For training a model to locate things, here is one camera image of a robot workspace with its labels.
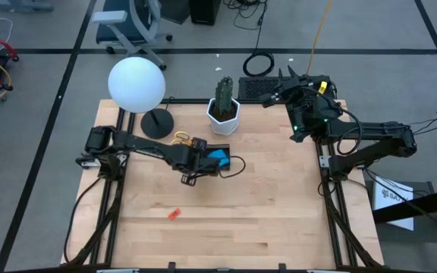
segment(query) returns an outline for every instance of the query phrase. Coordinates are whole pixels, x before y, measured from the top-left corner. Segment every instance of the white globe lamp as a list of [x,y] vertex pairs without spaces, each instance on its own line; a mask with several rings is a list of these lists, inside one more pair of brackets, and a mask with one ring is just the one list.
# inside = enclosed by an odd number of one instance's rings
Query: white globe lamp
[[111,70],[108,89],[119,107],[133,113],[144,113],[141,129],[152,139],[166,137],[173,130],[170,112],[156,106],[165,96],[165,77],[151,61],[129,57],[119,61]]

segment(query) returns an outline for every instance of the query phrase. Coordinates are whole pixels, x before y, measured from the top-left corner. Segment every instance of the wooden tabletop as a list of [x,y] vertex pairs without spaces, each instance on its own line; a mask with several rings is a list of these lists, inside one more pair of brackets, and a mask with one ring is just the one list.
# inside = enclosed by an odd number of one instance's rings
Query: wooden tabletop
[[[207,105],[169,105],[174,132],[183,130],[210,144],[229,143],[232,155],[247,163],[229,179],[201,177],[195,187],[183,185],[181,174],[163,161],[132,154],[127,166],[112,267],[167,268],[335,268],[315,144],[289,140],[291,125],[281,105],[264,109],[242,105],[239,127],[230,136],[212,132]],[[118,107],[102,100],[95,125],[115,125]],[[138,115],[134,134],[143,136]],[[160,142],[171,143],[172,135]],[[345,141],[344,150],[352,142]],[[230,173],[242,167],[232,159]],[[83,171],[79,195],[98,170]],[[364,183],[362,174],[350,178]],[[81,201],[69,240],[75,257],[96,228],[103,182]],[[367,193],[344,182],[351,230],[377,262],[382,261]],[[181,214],[168,215],[176,208]],[[339,231],[341,243],[343,237]],[[99,260],[103,260],[107,234]],[[347,264],[343,247],[343,261]]]

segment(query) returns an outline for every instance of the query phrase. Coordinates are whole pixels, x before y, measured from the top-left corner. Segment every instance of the black box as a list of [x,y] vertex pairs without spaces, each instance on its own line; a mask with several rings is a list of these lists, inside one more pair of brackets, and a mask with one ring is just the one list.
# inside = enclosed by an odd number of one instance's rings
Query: black box
[[222,0],[188,0],[191,21],[194,24],[213,25]]

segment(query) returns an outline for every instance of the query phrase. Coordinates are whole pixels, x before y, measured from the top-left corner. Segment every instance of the plant pot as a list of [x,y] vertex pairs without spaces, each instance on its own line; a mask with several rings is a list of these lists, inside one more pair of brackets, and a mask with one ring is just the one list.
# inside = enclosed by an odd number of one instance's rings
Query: plant pot
[[231,133],[233,133],[239,126],[239,111],[241,110],[241,104],[235,99],[232,99],[232,103],[234,103],[235,108],[237,109],[235,112],[235,118],[221,122],[217,121],[212,114],[210,114],[212,112],[212,106],[215,104],[215,98],[210,99],[209,107],[206,109],[206,114],[209,116],[210,124],[212,125],[212,129],[215,133],[222,136],[230,136]]

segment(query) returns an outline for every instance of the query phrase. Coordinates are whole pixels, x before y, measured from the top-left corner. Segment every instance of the black lamp base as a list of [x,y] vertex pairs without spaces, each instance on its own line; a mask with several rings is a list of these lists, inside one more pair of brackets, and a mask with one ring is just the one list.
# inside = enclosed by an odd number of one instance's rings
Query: black lamp base
[[173,131],[174,121],[170,112],[165,109],[153,109],[147,112],[141,120],[141,129],[150,139],[158,140]]

